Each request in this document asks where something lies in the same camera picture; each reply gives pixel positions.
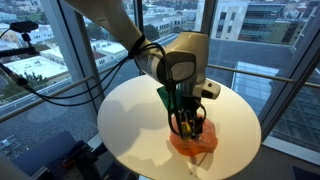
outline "building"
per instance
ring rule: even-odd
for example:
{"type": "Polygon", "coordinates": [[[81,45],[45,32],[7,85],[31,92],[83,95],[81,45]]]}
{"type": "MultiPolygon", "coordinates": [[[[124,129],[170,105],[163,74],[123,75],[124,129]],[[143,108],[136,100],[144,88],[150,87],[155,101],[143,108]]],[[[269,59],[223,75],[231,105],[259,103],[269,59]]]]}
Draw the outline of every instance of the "building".
{"type": "Polygon", "coordinates": [[[286,19],[300,19],[303,17],[307,9],[307,3],[288,3],[283,12],[283,18],[286,19]]]}
{"type": "MultiPolygon", "coordinates": [[[[279,72],[279,69],[240,61],[235,68],[271,76],[279,72]]],[[[319,81],[320,74],[315,72],[311,77],[319,81]]],[[[231,89],[243,97],[259,115],[271,95],[272,85],[270,79],[234,73],[231,89]]],[[[316,110],[320,103],[319,98],[314,97],[319,97],[319,92],[303,88],[283,114],[271,136],[320,152],[320,113],[316,110]]]]}
{"type": "Polygon", "coordinates": [[[266,42],[272,26],[281,17],[284,4],[255,4],[248,6],[239,40],[266,42]]]}
{"type": "Polygon", "coordinates": [[[320,0],[310,0],[302,18],[309,18],[311,14],[315,14],[320,5],[320,0]]]}
{"type": "Polygon", "coordinates": [[[184,16],[174,15],[174,16],[165,16],[165,15],[144,15],[143,24],[154,26],[158,32],[159,37],[164,37],[172,33],[174,28],[183,29],[184,27],[184,16]]]}
{"type": "Polygon", "coordinates": [[[5,65],[16,74],[25,76],[25,73],[28,75],[35,73],[35,75],[42,75],[48,79],[68,71],[66,66],[54,63],[42,56],[10,62],[5,65]]]}
{"type": "Polygon", "coordinates": [[[293,46],[306,22],[306,19],[277,19],[273,25],[268,26],[271,33],[269,37],[266,38],[266,42],[293,46]]]}
{"type": "MultiPolygon", "coordinates": [[[[0,24],[0,32],[4,32],[9,28],[8,24],[0,24]]],[[[28,33],[31,39],[31,44],[43,44],[47,39],[54,37],[50,25],[39,25],[39,28],[28,33]]],[[[21,34],[15,31],[9,30],[2,37],[3,40],[8,42],[14,42],[18,47],[27,46],[26,42],[22,39],[21,34]]]]}
{"type": "Polygon", "coordinates": [[[197,10],[183,10],[181,13],[185,17],[182,28],[195,31],[197,10]]]}
{"type": "Polygon", "coordinates": [[[196,20],[194,22],[194,31],[200,31],[202,18],[203,18],[203,9],[204,9],[205,1],[198,1],[198,7],[196,12],[196,20]]]}
{"type": "Polygon", "coordinates": [[[213,20],[211,39],[238,40],[249,3],[249,0],[219,1],[213,20]]]}
{"type": "MultiPolygon", "coordinates": [[[[128,51],[122,45],[107,40],[92,41],[91,48],[97,67],[113,63],[128,55],[128,51]]],[[[40,51],[40,54],[55,63],[66,66],[59,47],[40,51]]]]}

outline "orange plastic bag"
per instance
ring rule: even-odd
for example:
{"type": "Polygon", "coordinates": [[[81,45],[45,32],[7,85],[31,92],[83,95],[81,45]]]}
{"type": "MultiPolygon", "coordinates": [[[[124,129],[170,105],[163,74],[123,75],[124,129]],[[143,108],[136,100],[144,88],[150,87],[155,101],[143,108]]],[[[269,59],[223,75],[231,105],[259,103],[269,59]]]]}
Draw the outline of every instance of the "orange plastic bag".
{"type": "MultiPolygon", "coordinates": [[[[175,117],[172,118],[172,125],[179,132],[175,117]]],[[[218,145],[218,138],[216,137],[214,124],[209,119],[206,119],[203,123],[203,130],[199,140],[183,140],[180,136],[171,132],[170,142],[180,154],[195,156],[203,152],[213,153],[218,145]]]]}

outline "black cable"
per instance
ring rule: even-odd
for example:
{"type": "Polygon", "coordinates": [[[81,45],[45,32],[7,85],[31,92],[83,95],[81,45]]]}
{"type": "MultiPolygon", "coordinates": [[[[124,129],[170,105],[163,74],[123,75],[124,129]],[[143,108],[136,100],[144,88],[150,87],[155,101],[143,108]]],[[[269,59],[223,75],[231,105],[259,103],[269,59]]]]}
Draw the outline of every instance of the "black cable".
{"type": "MultiPolygon", "coordinates": [[[[61,104],[61,103],[57,103],[57,102],[53,102],[53,101],[50,101],[48,98],[46,97],[43,97],[41,94],[37,94],[41,99],[43,99],[44,101],[48,102],[48,103],[51,103],[51,104],[54,104],[54,105],[58,105],[58,106],[66,106],[66,107],[71,107],[71,106],[80,106],[80,105],[83,105],[83,104],[86,104],[86,103],[89,103],[93,100],[95,100],[97,97],[99,97],[111,84],[111,82],[113,81],[113,79],[115,78],[116,74],[118,73],[118,71],[120,70],[120,68],[122,67],[122,65],[127,62],[128,60],[125,58],[123,59],[122,61],[120,61],[115,67],[117,67],[118,69],[116,70],[116,72],[113,74],[111,80],[109,81],[109,83],[107,84],[107,86],[100,92],[98,93],[95,97],[91,98],[90,100],[88,101],[85,101],[85,102],[81,102],[81,103],[77,103],[77,104],[61,104]]],[[[115,68],[113,68],[112,70],[109,71],[109,75],[115,70],[115,68]]],[[[31,88],[31,89],[27,89],[28,91],[30,91],[31,93],[34,93],[34,90],[31,88]]]]}
{"type": "Polygon", "coordinates": [[[207,110],[206,110],[206,108],[205,108],[197,99],[195,99],[195,101],[196,101],[196,103],[201,107],[201,109],[203,110],[203,118],[202,118],[202,121],[201,121],[201,123],[198,125],[198,127],[195,128],[195,131],[194,131],[194,132],[198,132],[198,131],[201,129],[204,121],[205,121],[206,118],[207,118],[207,110]]]}
{"type": "Polygon", "coordinates": [[[2,38],[2,36],[6,33],[6,32],[8,32],[10,30],[10,28],[9,29],[7,29],[7,30],[5,30],[1,35],[0,35],[0,39],[2,38]]]}
{"type": "Polygon", "coordinates": [[[145,51],[145,50],[150,50],[150,49],[154,49],[157,48],[160,50],[162,58],[160,59],[160,61],[162,60],[162,62],[164,63],[164,67],[166,70],[166,74],[167,74],[167,84],[165,84],[165,86],[169,86],[166,87],[166,90],[168,91],[168,122],[169,122],[169,126],[171,131],[176,134],[181,136],[181,138],[183,139],[183,133],[182,133],[182,127],[181,127],[181,120],[180,120],[180,116],[179,116],[179,112],[178,112],[178,105],[177,105],[177,97],[176,97],[176,92],[175,92],[175,84],[174,84],[174,80],[173,80],[173,75],[172,75],[172,71],[169,68],[168,65],[168,60],[166,58],[166,53],[163,49],[163,47],[158,44],[158,43],[150,43],[145,45],[144,47],[142,47],[140,49],[140,51],[145,51]],[[176,117],[176,123],[178,125],[178,130],[180,133],[178,133],[172,126],[172,118],[171,118],[171,101],[173,101],[173,114],[176,117]]]}
{"type": "Polygon", "coordinates": [[[82,95],[82,94],[85,94],[85,93],[90,92],[91,90],[93,90],[94,88],[96,88],[98,85],[100,85],[100,84],[110,75],[110,73],[111,73],[122,61],[126,61],[126,60],[128,60],[128,57],[125,57],[125,58],[123,58],[122,60],[120,60],[120,62],[119,62],[118,64],[116,64],[116,65],[109,71],[109,73],[106,74],[96,85],[90,87],[88,90],[83,91],[83,92],[81,92],[81,93],[74,94],[74,95],[70,95],[70,96],[59,96],[59,97],[42,95],[42,94],[37,93],[36,91],[33,92],[33,93],[36,94],[36,95],[38,95],[38,96],[41,95],[41,96],[43,96],[43,97],[45,97],[45,98],[48,98],[48,99],[70,99],[70,98],[74,98],[74,97],[80,96],[80,95],[82,95]]]}

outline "window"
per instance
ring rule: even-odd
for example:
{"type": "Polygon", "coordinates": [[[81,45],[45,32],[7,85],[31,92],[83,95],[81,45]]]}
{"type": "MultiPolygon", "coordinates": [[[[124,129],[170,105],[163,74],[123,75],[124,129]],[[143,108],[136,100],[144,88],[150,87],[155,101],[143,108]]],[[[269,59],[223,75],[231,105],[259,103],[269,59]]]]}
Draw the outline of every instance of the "window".
{"type": "MultiPolygon", "coordinates": [[[[123,3],[125,11],[127,12],[129,18],[133,23],[135,23],[135,15],[132,13],[134,12],[133,1],[123,1],[123,3]]],[[[83,17],[83,19],[90,40],[90,45],[92,47],[92,55],[98,72],[104,72],[107,69],[110,69],[128,55],[128,51],[106,29],[100,27],[86,17],[83,17]]],[[[158,32],[157,27],[162,30],[164,29],[165,25],[157,24],[156,26],[154,26],[153,30],[156,32],[158,32]]],[[[108,73],[109,71],[102,73],[100,75],[100,79],[105,78],[108,73]]],[[[110,75],[108,78],[106,78],[106,80],[103,81],[102,88],[107,88],[108,86],[108,88],[104,91],[105,95],[109,94],[115,87],[117,87],[121,83],[137,77],[139,76],[139,74],[140,71],[133,61],[125,63],[109,86],[108,83],[110,82],[112,75],[110,75]]]]}
{"type": "Polygon", "coordinates": [[[228,33],[231,32],[231,29],[232,29],[232,26],[229,26],[229,27],[228,27],[228,33]]]}
{"type": "Polygon", "coordinates": [[[231,15],[231,20],[234,20],[235,17],[236,17],[236,13],[233,12],[232,15],[231,15]]]}
{"type": "Polygon", "coordinates": [[[147,9],[143,15],[146,37],[151,41],[167,45],[181,31],[200,31],[204,3],[204,1],[188,3],[150,1],[146,3],[147,9]],[[159,25],[162,27],[160,30],[153,28],[159,25]]]}
{"type": "Polygon", "coordinates": [[[220,19],[226,19],[227,13],[221,12],[220,19]]]}
{"type": "MultiPolygon", "coordinates": [[[[28,18],[33,18],[32,20],[39,24],[38,29],[41,29],[41,31],[34,30],[29,33],[30,37],[37,37],[32,39],[31,44],[40,55],[29,56],[22,54],[3,57],[1,60],[12,71],[29,79],[33,88],[39,93],[50,95],[77,82],[85,75],[81,74],[81,70],[78,69],[80,61],[78,61],[77,54],[80,51],[72,48],[65,21],[61,16],[58,16],[61,10],[54,8],[57,5],[55,4],[56,1],[41,1],[42,4],[40,4],[40,1],[38,2],[36,9],[41,14],[39,16],[33,16],[32,9],[34,7],[31,7],[33,6],[32,4],[29,5],[30,8],[18,11],[19,5],[15,1],[2,2],[2,5],[16,7],[7,10],[16,15],[10,22],[25,21],[28,18]],[[46,33],[53,33],[54,36],[43,36],[46,33]]],[[[7,26],[5,28],[8,28],[10,22],[2,23],[7,26]]],[[[20,33],[11,30],[7,33],[11,39],[6,39],[6,46],[14,46],[14,48],[27,46],[20,33]]],[[[4,83],[0,86],[0,142],[2,140],[10,141],[11,137],[15,137],[24,145],[23,147],[33,148],[64,130],[70,131],[76,140],[83,139],[85,141],[88,141],[97,133],[97,128],[94,125],[96,114],[93,110],[90,111],[93,108],[92,104],[77,107],[61,107],[49,103],[37,105],[34,103],[39,101],[38,97],[21,90],[17,85],[11,83],[2,71],[0,76],[1,83],[4,83]],[[23,113],[14,115],[18,110],[23,113]]],[[[86,88],[85,84],[81,84],[61,94],[61,96],[80,93],[86,88]]],[[[89,98],[86,94],[76,99],[57,100],[55,102],[70,105],[86,101],[89,98]]],[[[14,158],[25,150],[27,148],[20,149],[12,156],[10,154],[7,155],[10,158],[14,158]]]]}
{"type": "MultiPolygon", "coordinates": [[[[307,47],[311,45],[316,50],[320,48],[319,45],[313,43],[313,41],[317,41],[316,32],[318,32],[319,26],[315,24],[320,23],[320,12],[314,10],[313,16],[309,18],[286,19],[286,21],[283,21],[283,19],[279,19],[282,17],[283,5],[237,2],[237,9],[234,9],[234,7],[233,2],[228,4],[222,1],[218,2],[216,16],[212,22],[209,64],[263,74],[275,77],[275,79],[211,68],[207,69],[206,74],[207,77],[230,87],[240,94],[254,109],[264,128],[267,123],[271,122],[272,117],[275,118],[275,114],[270,112],[276,112],[276,109],[279,108],[276,105],[284,103],[284,100],[280,103],[282,98],[278,98],[285,95],[284,91],[281,90],[283,88],[289,89],[294,84],[276,80],[277,77],[290,78],[292,74],[298,73],[297,69],[304,67],[306,64],[310,65],[311,57],[308,60],[303,58],[302,55],[307,52],[307,47]],[[228,29],[222,31],[221,19],[224,17],[222,10],[229,10],[228,12],[230,12],[231,9],[237,12],[237,19],[243,20],[232,23],[232,26],[229,24],[231,21],[224,20],[223,24],[228,25],[228,29]],[[235,29],[239,29],[240,32],[238,34],[225,34],[231,32],[232,29],[234,29],[233,32],[235,32],[235,29]],[[295,34],[300,32],[301,29],[304,30],[303,36],[297,37],[295,34]],[[216,39],[220,37],[223,37],[223,39],[228,37],[232,41],[216,39]]],[[[319,80],[320,76],[314,76],[313,79],[319,80]]],[[[270,137],[273,140],[286,141],[287,144],[302,146],[302,149],[308,150],[306,152],[314,151],[314,157],[319,157],[319,130],[317,127],[319,122],[314,120],[320,119],[320,117],[316,117],[319,113],[317,109],[318,93],[318,89],[315,90],[311,87],[301,89],[292,105],[288,107],[278,121],[270,137]]]]}

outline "white round table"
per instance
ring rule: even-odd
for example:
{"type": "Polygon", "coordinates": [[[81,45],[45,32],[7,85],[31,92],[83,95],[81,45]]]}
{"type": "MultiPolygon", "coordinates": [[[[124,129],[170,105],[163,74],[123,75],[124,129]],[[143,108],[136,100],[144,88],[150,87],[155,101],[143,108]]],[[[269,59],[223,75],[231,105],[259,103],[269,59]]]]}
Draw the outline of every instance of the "white round table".
{"type": "Polygon", "coordinates": [[[161,86],[140,76],[115,88],[103,101],[98,130],[120,163],[151,179],[212,180],[230,177],[253,160],[261,143],[260,124],[238,94],[221,85],[216,100],[202,98],[219,141],[214,153],[191,158],[179,154],[169,141],[167,111],[156,91],[161,86]]]}

